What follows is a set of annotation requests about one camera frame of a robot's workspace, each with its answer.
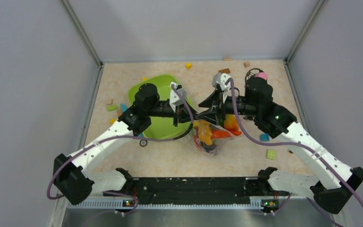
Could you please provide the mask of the orange toy carrot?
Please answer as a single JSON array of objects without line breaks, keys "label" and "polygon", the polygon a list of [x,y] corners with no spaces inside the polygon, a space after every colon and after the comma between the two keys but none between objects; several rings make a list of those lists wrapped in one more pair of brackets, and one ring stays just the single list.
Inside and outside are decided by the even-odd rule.
[{"label": "orange toy carrot", "polygon": [[212,130],[212,138],[213,139],[225,139],[225,138],[231,138],[234,136],[240,136],[241,131],[223,131],[223,130]]}]

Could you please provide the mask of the orange toy pastry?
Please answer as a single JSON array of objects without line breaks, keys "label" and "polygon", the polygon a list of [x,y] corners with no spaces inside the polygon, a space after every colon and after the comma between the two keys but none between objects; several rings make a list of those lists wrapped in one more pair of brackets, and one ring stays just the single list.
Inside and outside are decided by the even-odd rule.
[{"label": "orange toy pastry", "polygon": [[201,142],[205,145],[212,146],[212,130],[210,128],[210,123],[199,120],[198,121],[198,137]]}]

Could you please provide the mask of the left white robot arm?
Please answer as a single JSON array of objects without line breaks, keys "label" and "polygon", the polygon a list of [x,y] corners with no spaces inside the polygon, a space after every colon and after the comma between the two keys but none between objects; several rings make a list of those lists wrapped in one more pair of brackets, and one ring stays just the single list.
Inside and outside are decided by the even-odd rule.
[{"label": "left white robot arm", "polygon": [[131,177],[123,169],[109,173],[94,173],[94,169],[123,144],[140,139],[140,134],[151,125],[152,117],[173,118],[173,123],[193,122],[193,111],[181,85],[170,84],[169,99],[161,101],[152,83],[140,86],[133,104],[103,134],[80,150],[54,160],[54,185],[72,205],[77,205],[91,194],[117,191],[131,193]]}]

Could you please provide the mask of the orange toy fruit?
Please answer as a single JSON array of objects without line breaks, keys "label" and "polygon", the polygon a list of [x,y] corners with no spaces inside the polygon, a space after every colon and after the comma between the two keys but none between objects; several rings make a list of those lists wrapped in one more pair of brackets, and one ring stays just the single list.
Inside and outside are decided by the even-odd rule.
[{"label": "orange toy fruit", "polygon": [[224,120],[224,128],[231,131],[231,132],[238,132],[239,131],[239,125],[237,123],[237,120],[234,115],[232,114],[226,114],[225,120]]}]

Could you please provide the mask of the clear zip top bag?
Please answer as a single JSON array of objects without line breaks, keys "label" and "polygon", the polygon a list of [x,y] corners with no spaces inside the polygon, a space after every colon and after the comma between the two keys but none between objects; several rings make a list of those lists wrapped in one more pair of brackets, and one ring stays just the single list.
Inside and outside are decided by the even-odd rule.
[{"label": "clear zip top bag", "polygon": [[195,120],[190,132],[195,146],[213,156],[221,151],[227,140],[233,140],[241,133],[235,116],[231,114],[227,114],[220,125]]}]

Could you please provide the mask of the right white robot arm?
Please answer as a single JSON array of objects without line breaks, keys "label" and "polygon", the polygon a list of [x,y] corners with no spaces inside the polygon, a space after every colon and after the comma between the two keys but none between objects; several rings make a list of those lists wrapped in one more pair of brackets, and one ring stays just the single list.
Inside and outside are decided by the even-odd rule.
[{"label": "right white robot arm", "polygon": [[271,195],[285,191],[305,196],[331,214],[338,214],[350,198],[358,197],[356,189],[363,182],[363,168],[350,167],[317,142],[285,107],[273,101],[273,88],[261,77],[245,82],[244,96],[237,96],[228,74],[213,78],[214,92],[199,104],[206,110],[199,119],[218,124],[228,114],[253,118],[259,130],[268,134],[272,146],[285,146],[313,172],[313,176],[291,174],[276,168],[260,173],[259,191]]}]

